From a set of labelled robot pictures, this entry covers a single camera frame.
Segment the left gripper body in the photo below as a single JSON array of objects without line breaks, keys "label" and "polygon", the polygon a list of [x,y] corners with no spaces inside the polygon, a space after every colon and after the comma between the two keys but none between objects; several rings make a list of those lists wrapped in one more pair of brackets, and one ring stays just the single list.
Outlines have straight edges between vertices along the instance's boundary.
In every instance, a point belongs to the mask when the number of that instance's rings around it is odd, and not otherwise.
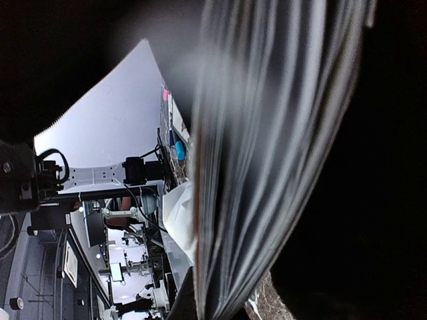
[{"label": "left gripper body", "polygon": [[34,211],[39,207],[34,140],[11,145],[1,142],[1,214]]}]

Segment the dog book Why Dogs Bark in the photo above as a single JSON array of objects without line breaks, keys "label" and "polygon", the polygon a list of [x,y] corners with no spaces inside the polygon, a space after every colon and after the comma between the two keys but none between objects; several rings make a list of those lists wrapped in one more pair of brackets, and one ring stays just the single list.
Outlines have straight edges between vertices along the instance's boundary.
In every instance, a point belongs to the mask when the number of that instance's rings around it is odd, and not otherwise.
[{"label": "dog book Why Dogs Bark", "polygon": [[231,318],[296,226],[375,10],[375,1],[205,2],[191,125],[200,319]]}]

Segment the black student backpack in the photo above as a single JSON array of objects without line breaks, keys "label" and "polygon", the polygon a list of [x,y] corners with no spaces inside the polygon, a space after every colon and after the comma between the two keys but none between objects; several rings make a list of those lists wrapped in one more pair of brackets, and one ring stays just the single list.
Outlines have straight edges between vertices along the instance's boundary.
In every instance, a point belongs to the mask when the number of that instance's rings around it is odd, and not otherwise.
[{"label": "black student backpack", "polygon": [[[205,2],[2,1],[1,142],[50,128],[143,40],[193,142]],[[266,273],[296,319],[426,318],[426,2],[375,2],[348,108]],[[194,269],[170,319],[200,319]]]}]

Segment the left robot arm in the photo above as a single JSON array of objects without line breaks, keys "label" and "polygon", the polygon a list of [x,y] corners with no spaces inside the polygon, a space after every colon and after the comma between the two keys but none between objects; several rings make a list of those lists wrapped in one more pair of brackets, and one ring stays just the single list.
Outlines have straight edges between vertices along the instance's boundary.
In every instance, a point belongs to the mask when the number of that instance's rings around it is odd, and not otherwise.
[{"label": "left robot arm", "polygon": [[34,211],[59,192],[76,187],[140,186],[165,177],[161,160],[127,157],[106,167],[72,168],[58,149],[36,154],[33,141],[1,142],[1,214]]}]

